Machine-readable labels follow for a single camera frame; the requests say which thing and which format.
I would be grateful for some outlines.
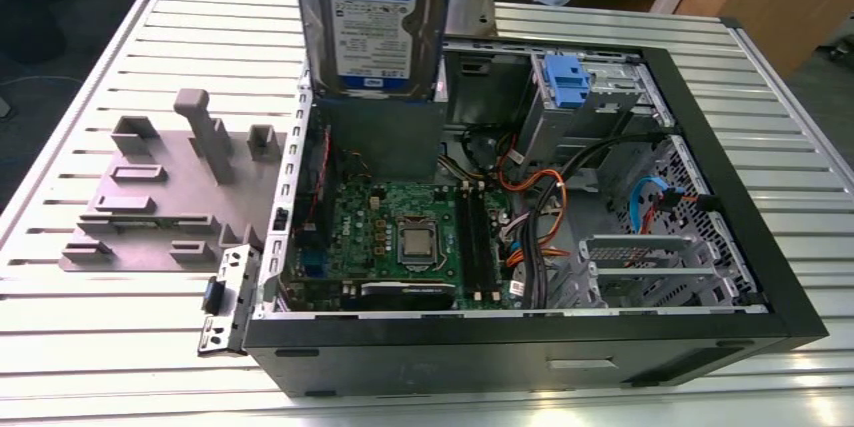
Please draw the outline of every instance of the ram slot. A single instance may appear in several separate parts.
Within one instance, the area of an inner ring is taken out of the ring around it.
[[[483,190],[473,191],[469,196],[469,215],[471,220],[473,248],[475,252],[478,290],[483,298],[495,292],[495,266],[493,265],[493,242],[490,238],[490,214],[486,210]]]
[[[454,202],[457,210],[457,244],[459,246],[459,256],[463,267],[463,290],[469,296],[474,296],[479,292],[478,288],[478,264],[475,260],[474,239],[471,228],[471,211],[470,197],[473,191],[467,188],[457,190],[457,199]]]

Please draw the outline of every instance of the cpu socket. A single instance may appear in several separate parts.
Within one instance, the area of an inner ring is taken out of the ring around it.
[[[433,221],[398,224],[398,263],[410,270],[426,270],[437,263],[437,223]]]

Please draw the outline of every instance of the metal table surface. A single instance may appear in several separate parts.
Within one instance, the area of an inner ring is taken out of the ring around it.
[[[174,94],[198,87],[228,130],[252,123],[288,130],[302,23],[296,0],[136,0],[0,218],[0,419],[854,424],[851,172],[753,44],[707,18],[518,5],[501,5],[498,17],[507,36],[670,50],[830,337],[679,387],[631,391],[288,399],[251,358],[196,358],[207,275],[67,274],[60,250],[114,153],[122,115],[144,113],[158,129],[183,125]]]

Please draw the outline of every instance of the cable connector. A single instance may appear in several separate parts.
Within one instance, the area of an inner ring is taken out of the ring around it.
[[[673,212],[673,209],[675,209],[679,202],[682,202],[683,196],[685,189],[679,187],[669,187],[662,191],[662,195],[657,200],[655,209],[662,212]]]
[[[698,195],[697,210],[701,210],[702,212],[721,212],[723,210],[721,198],[717,195],[710,194]]]

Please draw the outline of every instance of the hard drive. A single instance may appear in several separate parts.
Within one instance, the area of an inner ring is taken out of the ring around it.
[[[433,98],[447,0],[300,0],[322,98]]]

